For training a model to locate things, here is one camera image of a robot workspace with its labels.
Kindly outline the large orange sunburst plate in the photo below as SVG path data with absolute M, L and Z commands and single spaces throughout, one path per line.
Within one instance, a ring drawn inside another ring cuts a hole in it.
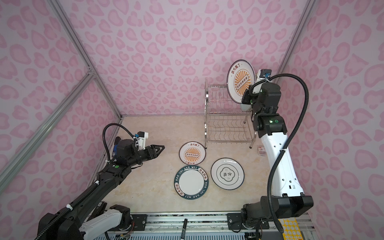
M 235 61 L 227 75 L 229 96 L 235 103 L 241 104 L 245 91 L 255 82 L 255 71 L 252 65 L 246 60 Z

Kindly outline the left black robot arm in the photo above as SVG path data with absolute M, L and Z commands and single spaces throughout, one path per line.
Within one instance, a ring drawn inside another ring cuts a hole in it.
M 136 140 L 115 143 L 114 156 L 97 176 L 96 181 L 56 214 L 45 214 L 39 221 L 38 240 L 93 240 L 110 229 L 127 229 L 132 224 L 127 207 L 115 207 L 86 221 L 89 214 L 113 189 L 120 185 L 143 162 L 157 158 L 165 149 L 150 145 L 140 149 Z

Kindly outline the teal flower plate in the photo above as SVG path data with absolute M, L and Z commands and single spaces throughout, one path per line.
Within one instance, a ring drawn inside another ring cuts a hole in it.
M 251 105 L 246 105 L 246 104 L 240 104 L 240 109 L 243 112 L 251 112 L 252 111 L 252 106 Z

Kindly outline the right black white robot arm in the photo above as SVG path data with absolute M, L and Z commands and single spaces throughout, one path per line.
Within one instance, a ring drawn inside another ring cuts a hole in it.
M 298 217 L 314 205 L 307 196 L 294 170 L 289 145 L 296 135 L 309 104 L 309 90 L 304 82 L 304 105 L 299 119 L 289 134 L 286 122 L 278 114 L 281 98 L 279 85 L 260 81 L 249 87 L 242 97 L 242 104 L 252 107 L 253 126 L 266 150 L 271 167 L 267 180 L 267 194 L 260 201 L 245 204 L 242 208 L 243 224 L 256 227 L 262 221 L 273 221 L 280 233 L 284 228 L 280 219 Z

